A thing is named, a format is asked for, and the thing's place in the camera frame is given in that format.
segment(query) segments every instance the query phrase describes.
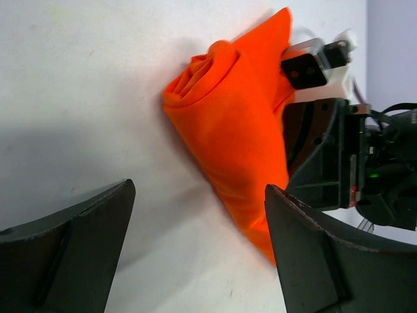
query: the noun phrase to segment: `black wire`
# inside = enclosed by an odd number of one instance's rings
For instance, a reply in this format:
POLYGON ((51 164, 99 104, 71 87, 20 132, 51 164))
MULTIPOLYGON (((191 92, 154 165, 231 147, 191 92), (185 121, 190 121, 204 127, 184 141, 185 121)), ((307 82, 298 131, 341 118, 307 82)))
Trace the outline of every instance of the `black wire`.
POLYGON ((383 123, 388 124, 388 125, 392 123, 391 117, 389 117, 389 116, 387 116, 387 115, 385 115, 381 112, 371 110, 371 116, 372 116, 373 120, 378 123, 380 131, 384 130, 384 126, 382 125, 383 123))
POLYGON ((410 102, 404 102, 395 104, 393 106, 390 106, 389 108, 386 108, 382 113, 388 113, 392 111, 398 111, 398 110, 414 110, 417 109, 417 103, 410 103, 410 102))

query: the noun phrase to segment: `orange cloth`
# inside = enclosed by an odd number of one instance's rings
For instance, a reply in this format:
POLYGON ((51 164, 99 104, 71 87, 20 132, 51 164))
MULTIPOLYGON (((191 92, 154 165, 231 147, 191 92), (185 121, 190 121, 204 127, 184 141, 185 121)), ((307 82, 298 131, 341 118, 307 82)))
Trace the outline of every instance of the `orange cloth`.
POLYGON ((214 43, 164 91, 164 110, 233 220, 273 263, 267 184, 288 183, 282 108, 294 90, 280 70, 289 46, 285 8, 235 42, 214 43))

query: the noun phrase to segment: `white table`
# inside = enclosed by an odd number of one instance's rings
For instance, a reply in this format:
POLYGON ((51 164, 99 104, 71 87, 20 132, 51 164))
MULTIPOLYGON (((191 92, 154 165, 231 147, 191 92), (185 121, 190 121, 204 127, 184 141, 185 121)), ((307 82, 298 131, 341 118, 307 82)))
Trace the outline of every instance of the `white table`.
POLYGON ((366 1, 0 1, 0 229, 124 178, 136 204, 107 313, 285 312, 276 270, 236 231, 161 110, 192 55, 290 6, 325 40, 366 1))

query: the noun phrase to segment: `crumpled cloth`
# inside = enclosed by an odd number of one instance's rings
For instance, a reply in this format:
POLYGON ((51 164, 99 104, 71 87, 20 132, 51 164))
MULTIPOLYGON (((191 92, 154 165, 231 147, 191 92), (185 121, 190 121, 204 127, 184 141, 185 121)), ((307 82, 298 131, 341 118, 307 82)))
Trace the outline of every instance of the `crumpled cloth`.
POLYGON ((164 111, 242 233, 273 263, 265 187, 289 181, 281 115, 294 90, 280 70, 285 8, 234 42, 215 42, 164 90, 164 111))

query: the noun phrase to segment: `white surface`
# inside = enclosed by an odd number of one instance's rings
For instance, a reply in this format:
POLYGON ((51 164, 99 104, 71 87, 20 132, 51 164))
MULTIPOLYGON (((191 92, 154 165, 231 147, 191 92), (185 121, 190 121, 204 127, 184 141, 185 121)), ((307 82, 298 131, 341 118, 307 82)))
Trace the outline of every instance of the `white surface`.
MULTIPOLYGON (((369 0, 367 101, 377 110, 417 102, 415 1, 369 0)), ((375 226, 375 234, 417 245, 417 232, 375 226)))
POLYGON ((355 30, 365 90, 364 0, 0 0, 0 229, 130 177, 107 313, 284 312, 275 268, 190 161, 161 91, 192 55, 287 5, 299 41, 303 27, 326 41, 355 30))

